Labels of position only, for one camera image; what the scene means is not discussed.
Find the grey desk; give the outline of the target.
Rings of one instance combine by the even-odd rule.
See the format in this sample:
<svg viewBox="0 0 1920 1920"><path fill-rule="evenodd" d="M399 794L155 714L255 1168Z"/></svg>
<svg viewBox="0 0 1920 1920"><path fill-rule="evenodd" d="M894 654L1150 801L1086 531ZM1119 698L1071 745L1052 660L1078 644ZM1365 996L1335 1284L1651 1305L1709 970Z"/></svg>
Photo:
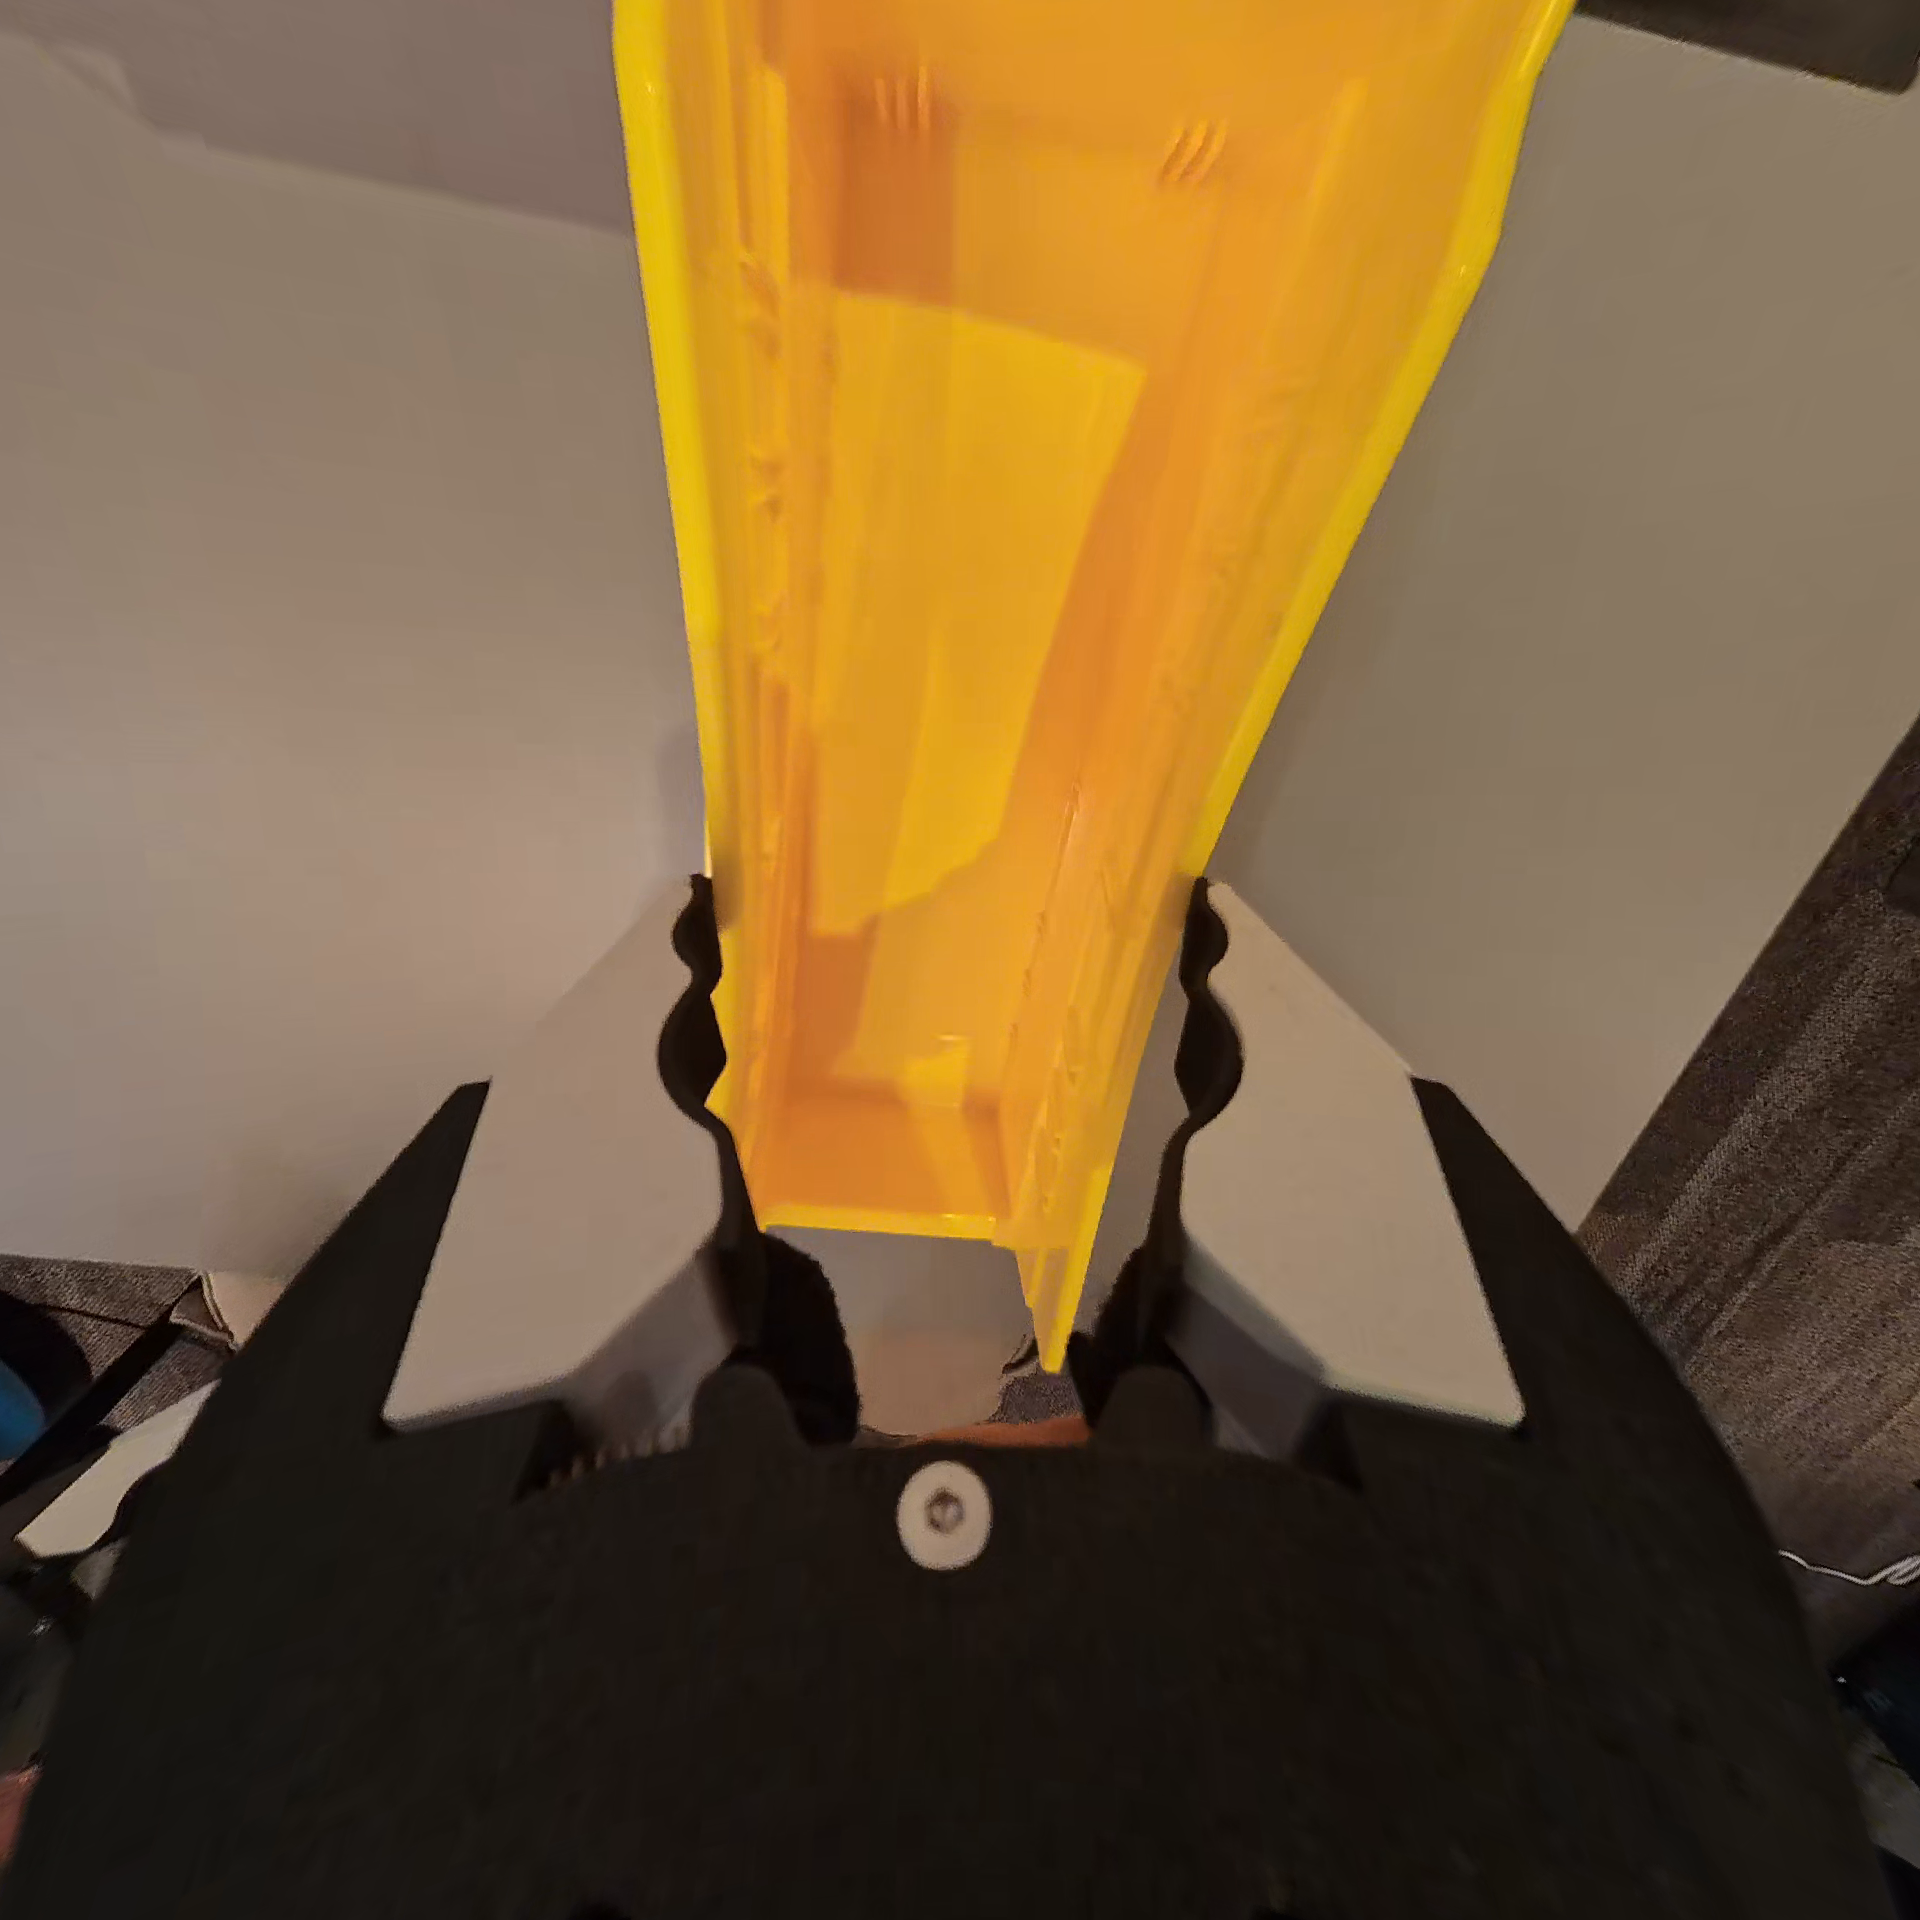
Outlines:
<svg viewBox="0 0 1920 1920"><path fill-rule="evenodd" d="M274 1271L699 852L604 4L4 4L4 1252ZM1217 874L1570 1223L1916 719L1916 90L1574 17Z"/></svg>

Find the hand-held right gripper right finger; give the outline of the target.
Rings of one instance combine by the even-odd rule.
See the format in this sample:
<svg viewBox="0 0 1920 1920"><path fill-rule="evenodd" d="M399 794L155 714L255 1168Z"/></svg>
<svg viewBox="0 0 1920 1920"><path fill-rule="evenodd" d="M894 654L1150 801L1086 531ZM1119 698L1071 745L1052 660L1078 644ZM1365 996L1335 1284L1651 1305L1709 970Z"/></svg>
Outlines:
<svg viewBox="0 0 1920 1920"><path fill-rule="evenodd" d="M1194 887L1146 1337L1217 1440L1305 1456L1337 1408L1486 1433L1522 1394L1404 1058L1233 887Z"/></svg>

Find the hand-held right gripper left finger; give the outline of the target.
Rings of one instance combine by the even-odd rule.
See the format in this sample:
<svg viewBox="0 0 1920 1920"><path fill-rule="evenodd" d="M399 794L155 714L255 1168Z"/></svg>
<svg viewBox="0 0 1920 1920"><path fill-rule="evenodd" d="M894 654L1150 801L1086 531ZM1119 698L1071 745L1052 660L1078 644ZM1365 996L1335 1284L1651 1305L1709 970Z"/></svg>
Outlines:
<svg viewBox="0 0 1920 1920"><path fill-rule="evenodd" d="M647 1449L747 1337L757 1223L708 1108L719 964L714 884L667 884L494 1072L387 1427L556 1406Z"/></svg>

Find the yellow plastic storage bin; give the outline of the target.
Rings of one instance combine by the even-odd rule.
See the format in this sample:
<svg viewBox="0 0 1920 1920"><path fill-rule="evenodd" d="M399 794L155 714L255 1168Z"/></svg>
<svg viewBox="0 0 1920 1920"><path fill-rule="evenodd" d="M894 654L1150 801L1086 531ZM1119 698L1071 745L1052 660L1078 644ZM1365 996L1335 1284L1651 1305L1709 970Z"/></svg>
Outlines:
<svg viewBox="0 0 1920 1920"><path fill-rule="evenodd" d="M1186 898L1497 249L1554 3L630 3L732 1128L1066 1362Z"/></svg>

